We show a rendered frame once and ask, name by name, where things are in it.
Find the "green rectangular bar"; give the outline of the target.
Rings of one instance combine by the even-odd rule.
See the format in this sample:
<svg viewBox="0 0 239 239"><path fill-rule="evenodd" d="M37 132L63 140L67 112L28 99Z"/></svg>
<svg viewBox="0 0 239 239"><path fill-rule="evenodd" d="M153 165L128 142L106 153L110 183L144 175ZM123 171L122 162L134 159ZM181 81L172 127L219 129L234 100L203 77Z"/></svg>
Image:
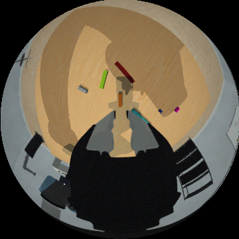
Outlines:
<svg viewBox="0 0 239 239"><path fill-rule="evenodd" d="M105 81L106 81L106 76L108 74L108 71L104 70L103 74L102 74L102 79L101 79L101 82L100 82L100 87L101 89L104 88L104 84L105 84Z"/></svg>

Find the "dark red rod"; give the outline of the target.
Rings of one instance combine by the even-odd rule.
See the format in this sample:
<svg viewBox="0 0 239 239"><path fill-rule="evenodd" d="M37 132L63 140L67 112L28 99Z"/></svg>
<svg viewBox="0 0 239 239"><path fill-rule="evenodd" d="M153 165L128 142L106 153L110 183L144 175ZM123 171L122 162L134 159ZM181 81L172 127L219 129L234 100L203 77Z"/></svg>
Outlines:
<svg viewBox="0 0 239 239"><path fill-rule="evenodd" d="M125 68L117 61L115 65L123 72L123 74L127 77L127 79L133 84L135 80L129 75L129 73L125 70Z"/></svg>

